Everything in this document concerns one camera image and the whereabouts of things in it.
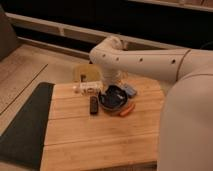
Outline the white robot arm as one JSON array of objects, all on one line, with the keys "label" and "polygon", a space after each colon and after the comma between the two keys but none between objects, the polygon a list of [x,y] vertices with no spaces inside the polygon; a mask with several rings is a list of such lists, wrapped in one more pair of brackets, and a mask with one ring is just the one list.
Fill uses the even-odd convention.
[{"label": "white robot arm", "polygon": [[213,50],[126,51],[110,36],[89,57],[106,82],[123,70],[173,85],[161,112],[158,171],[213,171]]}]

